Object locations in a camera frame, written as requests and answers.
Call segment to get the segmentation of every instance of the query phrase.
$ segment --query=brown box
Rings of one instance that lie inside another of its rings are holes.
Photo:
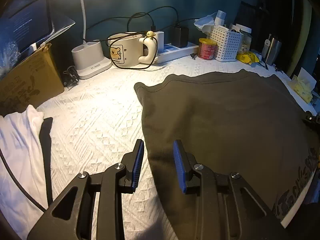
[[[51,44],[39,48],[0,80],[0,115],[37,108],[64,91],[50,53]]]

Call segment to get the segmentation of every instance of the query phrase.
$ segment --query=yellow package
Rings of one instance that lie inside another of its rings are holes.
[[[297,76],[294,75],[292,80],[288,82],[289,87],[292,88],[307,104],[310,103],[312,99],[312,94],[310,88],[306,86],[302,81],[298,80]]]
[[[260,61],[258,57],[251,51],[246,52],[244,54],[238,53],[236,59],[246,64],[249,63],[249,65],[251,65],[254,62]]]

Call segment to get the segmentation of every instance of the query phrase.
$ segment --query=white basket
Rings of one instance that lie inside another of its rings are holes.
[[[214,40],[218,45],[213,57],[223,62],[235,61],[242,35],[242,33],[227,31],[222,26],[213,27],[209,39]]]

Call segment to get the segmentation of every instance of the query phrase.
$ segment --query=mug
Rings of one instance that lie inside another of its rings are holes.
[[[128,33],[112,35],[110,38],[114,39],[108,41],[108,44],[110,45],[117,38],[125,35],[128,35]],[[148,47],[147,56],[143,55],[143,44]],[[148,37],[143,38],[142,34],[125,37],[116,41],[110,47],[110,56],[121,67],[133,67],[139,63],[150,64],[156,53],[156,41]]]

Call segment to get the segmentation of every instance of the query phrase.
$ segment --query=laptop screen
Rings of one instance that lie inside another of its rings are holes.
[[[47,0],[36,0],[21,8],[9,18],[13,38],[20,52],[40,41],[52,31]]]

